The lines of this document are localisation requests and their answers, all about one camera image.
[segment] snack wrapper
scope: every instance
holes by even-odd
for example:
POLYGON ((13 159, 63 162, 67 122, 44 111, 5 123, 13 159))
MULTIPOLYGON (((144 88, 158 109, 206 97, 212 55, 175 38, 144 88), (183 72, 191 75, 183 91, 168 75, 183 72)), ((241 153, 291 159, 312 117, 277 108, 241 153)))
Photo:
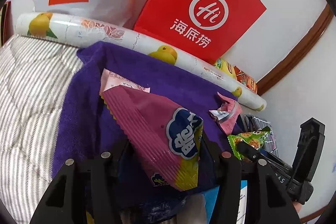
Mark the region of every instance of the snack wrapper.
POLYGON ((214 63, 214 67, 220 69, 221 71, 225 72, 231 78, 237 80, 236 72, 229 62, 219 58, 214 63))
POLYGON ((99 95, 101 95, 104 91, 111 89, 118 85, 124 85, 128 86, 129 88, 136 89, 136 90, 142 90, 144 92, 151 92, 151 88, 144 88, 122 76, 119 74, 116 74, 112 71, 109 71, 107 69, 103 70, 103 73, 101 75, 100 80, 100 92, 99 95))
POLYGON ((261 131, 249 132, 249 133, 240 133, 237 136, 230 135, 227 138, 233 150, 234 155, 239 159, 243 160, 244 156, 240 154, 236 149, 236 144, 243 141, 259 150, 265 143, 270 132, 269 127, 263 128, 261 131))
POLYGON ((235 100, 225 97, 218 93, 222 100, 222 105, 217 110, 209 110, 210 116, 217 122, 221 130, 230 135, 235 126, 238 116, 242 112, 242 108, 235 100))
POLYGON ((197 187, 203 119, 166 97, 118 85, 102 97, 153 186, 197 187))
POLYGON ((236 66, 234 67, 237 81, 248 87, 250 90, 252 90, 254 93, 257 93, 258 87, 254 79, 247 75, 245 72, 237 68, 236 66))

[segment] yellow lemon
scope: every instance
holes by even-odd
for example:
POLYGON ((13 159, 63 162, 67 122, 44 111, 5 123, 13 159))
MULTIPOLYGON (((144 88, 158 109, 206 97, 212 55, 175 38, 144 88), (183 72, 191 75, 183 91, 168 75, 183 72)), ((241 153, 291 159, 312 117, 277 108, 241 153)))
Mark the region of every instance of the yellow lemon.
POLYGON ((169 52, 166 51, 151 52, 148 55, 172 65, 175 65, 176 63, 175 58, 169 52))
POLYGON ((177 52, 176 52, 176 50, 174 50, 172 47, 170 47, 168 45, 163 45, 163 46, 159 47, 159 49, 157 51, 168 52, 168 53, 170 53, 174 57, 175 61, 177 60, 177 52))
POLYGON ((264 109, 264 105, 261 105, 261 107, 256 108, 255 111, 262 111, 264 109))
POLYGON ((50 20, 46 15, 38 15, 29 23, 29 32, 35 37, 46 37, 50 20))
POLYGON ((232 94, 234 95, 234 96, 236 96, 237 98, 239 98, 240 96, 241 96, 241 94, 242 94, 242 88, 241 87, 238 87, 238 88, 236 88, 236 90, 234 91, 234 92, 232 92, 232 94))
POLYGON ((51 19, 51 17, 53 16, 52 13, 41 13, 38 16, 47 16, 49 18, 49 20, 51 19))

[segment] gray striped fabric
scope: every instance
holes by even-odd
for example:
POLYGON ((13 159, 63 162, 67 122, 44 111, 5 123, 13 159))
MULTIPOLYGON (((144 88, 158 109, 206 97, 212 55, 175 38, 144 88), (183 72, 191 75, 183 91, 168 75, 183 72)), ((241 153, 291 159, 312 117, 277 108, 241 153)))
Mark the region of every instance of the gray striped fabric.
POLYGON ((17 223, 29 223, 51 182, 76 50, 17 35, 0 49, 0 198, 17 223))

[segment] orange snack package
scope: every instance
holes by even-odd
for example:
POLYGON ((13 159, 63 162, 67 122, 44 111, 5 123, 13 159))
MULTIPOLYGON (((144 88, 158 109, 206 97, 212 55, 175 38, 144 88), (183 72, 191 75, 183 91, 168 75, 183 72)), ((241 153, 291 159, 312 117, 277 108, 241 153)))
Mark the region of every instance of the orange snack package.
POLYGON ((235 69, 235 73, 236 73, 236 76, 237 76, 237 81, 239 81, 243 85, 247 86, 254 93, 257 93, 258 87, 257 87, 257 84, 254 81, 254 79, 251 76, 244 73, 239 68, 237 68, 236 66, 234 67, 234 69, 235 69))

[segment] brown wooden trim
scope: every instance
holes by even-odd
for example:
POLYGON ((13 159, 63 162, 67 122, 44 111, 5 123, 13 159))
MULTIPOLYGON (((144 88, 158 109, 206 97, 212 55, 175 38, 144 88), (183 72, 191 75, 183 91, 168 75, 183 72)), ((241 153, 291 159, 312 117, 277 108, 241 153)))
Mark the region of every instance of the brown wooden trim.
POLYGON ((318 211, 316 211, 315 213, 312 213, 312 214, 310 214, 310 215, 308 215, 308 216, 305 216, 305 217, 303 217, 303 218, 301 218, 300 220, 301 220, 301 223, 307 223, 308 221, 310 221, 310 220, 313 220, 313 219, 315 219, 315 218, 317 218, 318 216, 320 216, 324 211, 325 211, 325 209, 327 208, 327 206, 324 206, 323 208, 321 208, 321 209, 319 209, 318 211))
POLYGON ((263 95, 278 83, 307 55, 329 26, 333 16, 334 14, 327 4, 313 27, 307 32, 303 39, 290 51, 284 60, 257 83, 258 95, 263 95))

